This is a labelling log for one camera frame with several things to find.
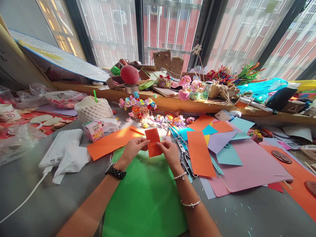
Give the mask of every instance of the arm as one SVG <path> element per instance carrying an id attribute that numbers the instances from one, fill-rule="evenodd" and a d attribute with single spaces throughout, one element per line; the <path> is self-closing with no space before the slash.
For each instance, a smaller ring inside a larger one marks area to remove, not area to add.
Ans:
<path id="1" fill-rule="evenodd" d="M 125 172 L 140 150 L 148 150 L 149 142 L 145 138 L 130 140 L 114 168 Z M 56 236 L 93 236 L 119 182 L 120 179 L 107 175 Z"/>
<path id="2" fill-rule="evenodd" d="M 183 174 L 184 170 L 180 165 L 177 145 L 170 141 L 163 141 L 157 143 L 157 145 L 164 153 L 173 176 L 176 177 Z M 175 183 L 184 204 L 190 205 L 191 203 L 194 204 L 199 201 L 198 194 L 187 177 L 185 180 L 182 180 L 181 178 L 177 179 Z M 183 208 L 191 236 L 222 236 L 202 202 L 194 206 L 194 208 L 185 206 L 183 206 Z"/>

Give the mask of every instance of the gray table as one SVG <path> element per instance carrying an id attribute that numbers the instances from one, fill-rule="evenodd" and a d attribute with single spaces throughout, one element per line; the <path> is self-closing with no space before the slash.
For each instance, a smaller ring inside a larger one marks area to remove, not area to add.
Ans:
<path id="1" fill-rule="evenodd" d="M 127 113 L 111 106 L 121 118 L 121 128 L 136 125 L 125 123 Z M 0 167 L 0 220 L 20 205 L 41 179 L 38 164 L 56 134 L 76 128 L 81 128 L 78 120 L 41 139 L 25 157 Z M 80 146 L 89 143 L 83 135 Z M 54 236 L 98 186 L 107 166 L 107 158 L 91 161 L 79 173 L 65 175 L 60 185 L 52 182 L 53 170 L 25 205 L 0 224 L 0 236 Z M 249 236 L 248 231 L 252 237 L 316 236 L 316 223 L 287 193 L 258 187 L 208 200 L 198 178 L 193 186 L 224 237 Z"/>

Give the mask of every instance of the white cup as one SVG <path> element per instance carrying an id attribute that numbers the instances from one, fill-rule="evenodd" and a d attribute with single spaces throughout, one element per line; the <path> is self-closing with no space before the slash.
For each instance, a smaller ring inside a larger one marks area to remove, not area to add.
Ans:
<path id="1" fill-rule="evenodd" d="M 10 122 L 20 119 L 21 116 L 13 108 L 11 104 L 0 104 L 0 121 L 1 122 Z"/>

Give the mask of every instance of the silver bracelet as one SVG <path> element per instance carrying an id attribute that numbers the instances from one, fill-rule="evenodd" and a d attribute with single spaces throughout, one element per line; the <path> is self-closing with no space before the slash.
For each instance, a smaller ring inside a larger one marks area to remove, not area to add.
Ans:
<path id="1" fill-rule="evenodd" d="M 185 177 L 184 177 L 185 175 L 187 175 L 186 172 L 184 172 L 183 174 L 181 174 L 181 175 L 179 175 L 179 176 L 177 176 L 177 177 L 174 177 L 173 180 L 177 180 L 177 179 L 179 179 L 179 178 L 181 178 L 181 177 L 182 177 L 182 180 L 185 180 Z"/>
<path id="2" fill-rule="evenodd" d="M 201 202 L 201 198 L 200 198 L 200 196 L 198 196 L 199 197 L 199 201 L 197 202 L 197 203 L 191 203 L 190 205 L 186 205 L 186 204 L 184 204 L 183 202 L 182 202 L 182 200 L 181 200 L 181 203 L 182 203 L 182 205 L 183 206 L 185 206 L 185 207 L 192 207 L 192 208 L 194 208 L 194 206 L 196 206 L 196 205 L 198 205 L 200 202 Z"/>

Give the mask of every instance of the wooden shelf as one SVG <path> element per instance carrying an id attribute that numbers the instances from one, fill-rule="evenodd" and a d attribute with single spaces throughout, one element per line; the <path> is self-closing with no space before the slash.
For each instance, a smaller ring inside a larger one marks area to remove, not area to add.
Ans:
<path id="1" fill-rule="evenodd" d="M 77 92 L 87 93 L 93 95 L 93 90 L 96 90 L 96 94 L 99 98 L 104 98 L 107 101 L 119 101 L 120 98 L 128 97 L 129 94 L 125 92 L 124 88 L 116 90 L 98 90 L 99 86 L 93 86 L 91 84 L 71 84 L 66 81 L 55 81 L 52 82 L 59 90 L 74 90 Z M 141 99 L 147 99 L 153 97 L 153 92 L 140 91 L 139 96 Z M 316 118 L 308 117 L 300 114 L 290 114 L 278 112 L 277 115 L 273 115 L 271 112 L 265 112 L 261 109 L 248 106 L 245 109 L 239 109 L 235 106 L 228 106 L 214 103 L 211 101 L 200 102 L 194 100 L 180 100 L 177 96 L 175 97 L 164 97 L 157 94 L 157 98 L 154 99 L 155 103 L 158 105 L 160 111 L 178 111 L 183 110 L 184 112 L 192 113 L 217 113 L 222 109 L 226 111 L 238 110 L 242 113 L 243 117 L 246 118 L 261 118 L 272 121 L 282 121 L 282 122 L 293 122 L 293 123 L 316 123 Z"/>

